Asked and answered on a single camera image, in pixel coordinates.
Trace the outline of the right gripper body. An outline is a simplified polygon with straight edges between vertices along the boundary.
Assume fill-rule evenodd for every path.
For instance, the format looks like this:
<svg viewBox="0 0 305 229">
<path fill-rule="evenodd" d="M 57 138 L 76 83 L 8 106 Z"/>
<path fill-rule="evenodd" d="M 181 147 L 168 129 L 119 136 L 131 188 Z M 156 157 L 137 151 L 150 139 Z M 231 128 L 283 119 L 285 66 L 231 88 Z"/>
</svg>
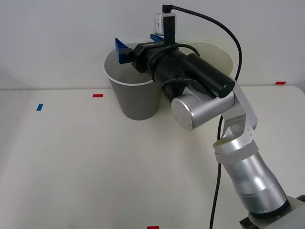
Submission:
<svg viewBox="0 0 305 229">
<path fill-rule="evenodd" d="M 140 73 L 171 74 L 174 71 L 174 62 L 170 60 L 170 52 L 177 50 L 178 43 L 170 46 L 163 42 L 147 42 L 138 44 L 135 49 L 134 68 Z"/>
</svg>

